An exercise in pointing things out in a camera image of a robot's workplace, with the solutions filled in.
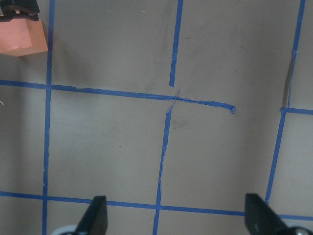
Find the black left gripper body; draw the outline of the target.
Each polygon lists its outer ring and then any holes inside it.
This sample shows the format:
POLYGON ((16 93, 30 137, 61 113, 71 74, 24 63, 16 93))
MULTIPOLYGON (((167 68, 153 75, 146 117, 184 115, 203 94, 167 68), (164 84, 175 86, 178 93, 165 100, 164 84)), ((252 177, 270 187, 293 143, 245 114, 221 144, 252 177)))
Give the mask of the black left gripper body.
POLYGON ((40 12, 36 0, 1 0, 1 22, 9 22, 13 19, 28 19, 38 21, 40 12))

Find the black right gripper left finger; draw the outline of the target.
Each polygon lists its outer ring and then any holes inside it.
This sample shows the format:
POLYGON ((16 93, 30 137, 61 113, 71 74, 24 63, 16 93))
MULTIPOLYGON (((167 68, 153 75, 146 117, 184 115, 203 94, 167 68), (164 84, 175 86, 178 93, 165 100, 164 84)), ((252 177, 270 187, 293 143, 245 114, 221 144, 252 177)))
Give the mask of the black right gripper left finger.
POLYGON ((96 196, 78 223, 76 235, 105 235, 108 228, 107 200, 96 196))

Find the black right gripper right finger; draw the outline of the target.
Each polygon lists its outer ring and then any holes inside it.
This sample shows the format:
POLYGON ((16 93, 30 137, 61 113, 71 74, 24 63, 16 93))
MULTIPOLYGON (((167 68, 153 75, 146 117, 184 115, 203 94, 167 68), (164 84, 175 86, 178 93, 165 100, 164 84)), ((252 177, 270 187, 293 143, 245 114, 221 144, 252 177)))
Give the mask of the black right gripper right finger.
POLYGON ((250 235, 282 235, 289 229, 256 193, 245 195, 245 226, 250 235))

